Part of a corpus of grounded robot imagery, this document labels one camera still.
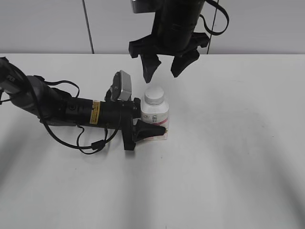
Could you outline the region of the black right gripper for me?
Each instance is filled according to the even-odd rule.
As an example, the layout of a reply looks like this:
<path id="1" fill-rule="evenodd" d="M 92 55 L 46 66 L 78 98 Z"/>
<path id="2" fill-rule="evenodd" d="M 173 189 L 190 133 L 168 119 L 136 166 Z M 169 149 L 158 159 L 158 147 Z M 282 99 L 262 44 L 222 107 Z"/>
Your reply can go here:
<path id="1" fill-rule="evenodd" d="M 200 54 L 197 47 L 206 47 L 210 41 L 204 32 L 194 32 L 195 26 L 163 24 L 153 26 L 152 33 L 138 40 L 129 42 L 129 54 L 132 58 L 141 55 L 143 77 L 146 83 L 161 64 L 158 54 L 175 56 L 171 72 L 178 77 L 186 67 L 197 61 Z"/>

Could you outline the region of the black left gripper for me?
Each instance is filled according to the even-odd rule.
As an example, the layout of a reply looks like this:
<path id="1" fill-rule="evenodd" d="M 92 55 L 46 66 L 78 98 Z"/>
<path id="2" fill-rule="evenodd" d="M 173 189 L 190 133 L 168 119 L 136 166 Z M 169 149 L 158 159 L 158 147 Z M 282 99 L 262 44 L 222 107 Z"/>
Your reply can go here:
<path id="1" fill-rule="evenodd" d="M 163 126 L 149 124 L 141 120 L 138 120 L 136 124 L 133 123 L 135 119 L 140 118 L 140 103 L 139 98 L 102 103 L 101 125 L 106 129 L 114 129 L 113 134 L 106 139 L 106 143 L 110 142 L 120 130 L 124 150 L 134 150 L 136 142 L 165 134 L 166 128 Z"/>

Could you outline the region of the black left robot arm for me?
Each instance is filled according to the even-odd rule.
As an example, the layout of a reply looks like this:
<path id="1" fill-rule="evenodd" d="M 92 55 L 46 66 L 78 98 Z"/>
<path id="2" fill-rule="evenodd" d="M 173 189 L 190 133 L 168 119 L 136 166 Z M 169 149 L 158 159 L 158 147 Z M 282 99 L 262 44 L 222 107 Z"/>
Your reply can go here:
<path id="1" fill-rule="evenodd" d="M 16 107 L 37 116 L 52 138 L 64 146 L 84 154 L 89 149 L 97 153 L 121 131 L 124 149 L 133 151 L 138 141 L 166 132 L 165 127 L 140 119 L 141 100 L 131 98 L 131 77 L 122 70 L 115 73 L 104 101 L 72 96 L 56 88 L 61 83 L 70 81 L 48 82 L 38 75 L 25 75 L 6 57 L 0 59 L 0 92 L 6 93 L 7 100 Z M 51 126 L 77 126 L 81 130 L 86 126 L 98 127 L 105 134 L 90 146 L 80 146 L 79 142 L 72 145 L 59 139 Z"/>

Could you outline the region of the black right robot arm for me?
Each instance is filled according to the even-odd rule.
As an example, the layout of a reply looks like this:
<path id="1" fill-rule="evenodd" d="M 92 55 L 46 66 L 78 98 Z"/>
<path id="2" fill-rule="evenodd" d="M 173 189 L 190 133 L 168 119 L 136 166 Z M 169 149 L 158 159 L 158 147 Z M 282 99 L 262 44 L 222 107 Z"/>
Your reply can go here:
<path id="1" fill-rule="evenodd" d="M 203 4 L 202 0 L 131 1 L 133 13 L 154 13 L 151 33 L 129 43 L 130 56 L 141 58 L 146 83 L 161 64 L 159 55 L 174 57 L 171 73 L 175 78 L 199 59 L 198 47 L 209 42 L 206 33 L 194 32 Z"/>

